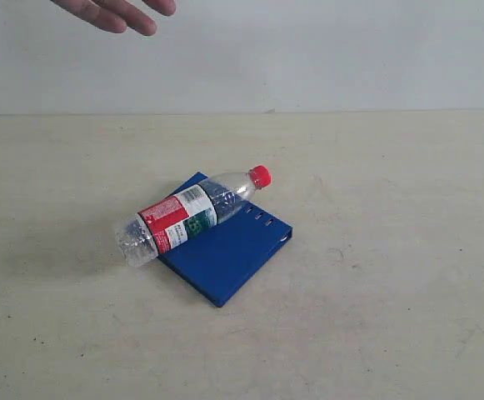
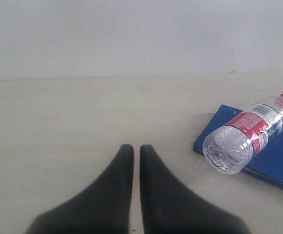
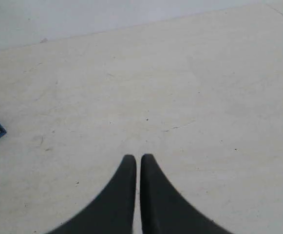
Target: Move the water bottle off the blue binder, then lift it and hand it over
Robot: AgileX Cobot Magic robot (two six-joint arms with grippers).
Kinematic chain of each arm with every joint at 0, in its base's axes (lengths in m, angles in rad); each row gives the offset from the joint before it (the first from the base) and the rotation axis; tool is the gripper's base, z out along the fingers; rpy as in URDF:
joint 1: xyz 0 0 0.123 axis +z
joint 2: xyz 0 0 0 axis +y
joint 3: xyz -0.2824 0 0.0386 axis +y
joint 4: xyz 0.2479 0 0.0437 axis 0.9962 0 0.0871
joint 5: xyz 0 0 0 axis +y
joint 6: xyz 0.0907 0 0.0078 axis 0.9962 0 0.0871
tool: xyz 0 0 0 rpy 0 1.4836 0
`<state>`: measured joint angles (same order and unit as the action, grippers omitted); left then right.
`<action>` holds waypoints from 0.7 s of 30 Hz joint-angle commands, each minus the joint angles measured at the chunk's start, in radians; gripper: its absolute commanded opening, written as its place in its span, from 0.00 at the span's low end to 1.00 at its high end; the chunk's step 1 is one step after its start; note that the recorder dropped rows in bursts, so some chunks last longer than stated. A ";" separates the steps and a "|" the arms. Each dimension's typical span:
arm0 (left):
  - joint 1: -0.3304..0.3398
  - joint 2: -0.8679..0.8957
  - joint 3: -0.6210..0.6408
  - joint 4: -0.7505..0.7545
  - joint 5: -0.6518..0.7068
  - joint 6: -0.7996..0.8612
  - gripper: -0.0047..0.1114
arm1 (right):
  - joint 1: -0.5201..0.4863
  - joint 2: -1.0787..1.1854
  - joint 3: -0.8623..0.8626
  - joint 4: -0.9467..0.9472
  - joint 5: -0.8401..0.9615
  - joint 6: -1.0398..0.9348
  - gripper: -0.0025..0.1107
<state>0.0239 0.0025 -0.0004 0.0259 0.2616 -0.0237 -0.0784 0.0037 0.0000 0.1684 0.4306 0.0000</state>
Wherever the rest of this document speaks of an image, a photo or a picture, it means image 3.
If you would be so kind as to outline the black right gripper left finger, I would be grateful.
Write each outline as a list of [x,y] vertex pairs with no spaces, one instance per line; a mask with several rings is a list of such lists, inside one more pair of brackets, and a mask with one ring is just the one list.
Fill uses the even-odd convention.
[[131,234],[136,190],[136,160],[125,155],[109,183],[83,210],[51,234]]

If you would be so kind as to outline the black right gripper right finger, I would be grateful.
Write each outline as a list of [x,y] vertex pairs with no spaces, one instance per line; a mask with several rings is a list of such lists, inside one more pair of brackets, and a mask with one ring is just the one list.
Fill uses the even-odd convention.
[[144,234],[228,234],[189,204],[152,154],[141,158],[140,211]]

